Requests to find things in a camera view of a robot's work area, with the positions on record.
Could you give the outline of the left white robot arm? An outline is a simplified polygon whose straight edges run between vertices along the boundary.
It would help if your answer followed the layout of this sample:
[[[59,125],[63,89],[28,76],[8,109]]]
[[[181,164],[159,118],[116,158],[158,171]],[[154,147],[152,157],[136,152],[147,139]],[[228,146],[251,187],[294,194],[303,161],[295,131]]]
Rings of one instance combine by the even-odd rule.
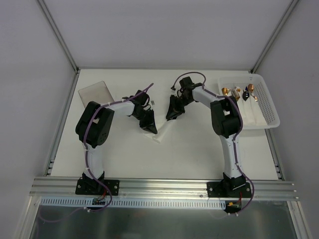
[[[105,179],[102,145],[109,136],[112,121],[118,116],[133,116],[142,130],[157,134],[155,113],[149,102],[150,97],[145,89],[117,102],[104,105],[95,101],[88,103],[75,128],[85,150],[85,170],[77,181],[75,194],[118,195],[120,181]]]

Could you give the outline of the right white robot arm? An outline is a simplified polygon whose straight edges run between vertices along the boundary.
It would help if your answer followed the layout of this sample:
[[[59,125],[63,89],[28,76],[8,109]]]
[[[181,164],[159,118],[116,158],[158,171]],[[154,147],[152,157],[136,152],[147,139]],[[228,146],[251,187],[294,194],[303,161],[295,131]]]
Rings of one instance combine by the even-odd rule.
[[[212,187],[209,196],[214,193],[219,197],[253,198],[254,185],[241,167],[239,134],[243,129],[243,120],[236,99],[217,95],[206,89],[203,83],[194,83],[190,77],[182,78],[179,84],[179,92],[170,96],[166,120],[175,120],[185,113],[185,106],[192,102],[202,103],[210,109],[213,130],[221,140],[223,179]]]

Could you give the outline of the white paper napkin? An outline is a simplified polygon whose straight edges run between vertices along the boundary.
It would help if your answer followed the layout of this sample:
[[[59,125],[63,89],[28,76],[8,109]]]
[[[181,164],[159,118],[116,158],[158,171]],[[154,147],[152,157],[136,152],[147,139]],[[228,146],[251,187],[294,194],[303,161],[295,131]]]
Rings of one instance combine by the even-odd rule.
[[[160,119],[158,118],[156,120],[156,127],[158,130],[157,134],[154,133],[144,133],[143,135],[156,142],[161,143],[162,140],[165,138],[165,136],[171,131],[173,124],[175,123],[175,120],[166,120],[165,118]]]

